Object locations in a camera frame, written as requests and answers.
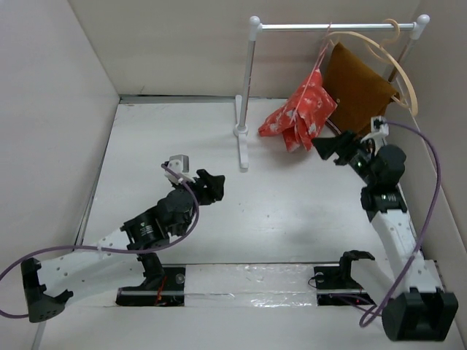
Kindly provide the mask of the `orange tie-dye trousers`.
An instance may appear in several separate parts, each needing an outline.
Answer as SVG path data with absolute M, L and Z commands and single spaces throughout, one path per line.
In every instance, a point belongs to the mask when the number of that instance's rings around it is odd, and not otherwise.
M 312 139 L 323 129 L 334 113 L 337 103 L 323 87 L 323 77 L 315 69 L 276 111 L 258 128 L 261 137 L 281 135 L 286 150 L 295 152 L 300 147 L 309 151 Z

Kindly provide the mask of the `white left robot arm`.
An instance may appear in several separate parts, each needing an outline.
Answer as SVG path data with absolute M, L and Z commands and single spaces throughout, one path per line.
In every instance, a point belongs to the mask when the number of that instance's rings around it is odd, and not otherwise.
M 191 177 L 171 161 L 161 167 L 173 189 L 155 206 L 90 246 L 68 248 L 65 255 L 50 260 L 29 257 L 21 262 L 31 323 L 52 319 L 67 305 L 109 289 L 123 279 L 130 261 L 142 265 L 135 291 L 162 289 L 166 274 L 157 253 L 193 232 L 201 206 L 223 199 L 225 176 L 199 169 Z

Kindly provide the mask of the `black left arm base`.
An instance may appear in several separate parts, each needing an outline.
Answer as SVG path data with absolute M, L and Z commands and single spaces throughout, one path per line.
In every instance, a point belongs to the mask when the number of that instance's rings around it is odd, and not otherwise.
M 115 303 L 125 307 L 180 307 L 185 305 L 185 265 L 163 266 L 156 253 L 138 254 L 143 282 L 121 287 Z

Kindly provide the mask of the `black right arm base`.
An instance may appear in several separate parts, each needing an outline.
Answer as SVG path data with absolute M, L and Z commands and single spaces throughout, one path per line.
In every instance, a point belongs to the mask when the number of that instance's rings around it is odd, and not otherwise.
M 361 285 L 351 277 L 352 262 L 375 260 L 365 251 L 350 250 L 343 253 L 336 264 L 316 265 L 309 286 L 317 291 L 318 306 L 372 306 L 374 301 Z

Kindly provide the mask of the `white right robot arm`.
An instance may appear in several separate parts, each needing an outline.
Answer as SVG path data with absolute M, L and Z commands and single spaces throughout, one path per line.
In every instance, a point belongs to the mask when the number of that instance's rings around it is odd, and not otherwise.
M 349 165 L 365 182 L 360 202 L 385 248 L 393 276 L 380 269 L 373 254 L 350 250 L 337 266 L 317 266 L 318 289 L 362 289 L 382 307 L 379 314 L 392 341 L 443 341 L 454 321 L 458 300 L 427 266 L 410 226 L 409 211 L 398 188 L 406 155 L 385 144 L 378 133 L 357 136 L 352 131 L 313 140 L 319 156 L 337 155 L 335 164 Z

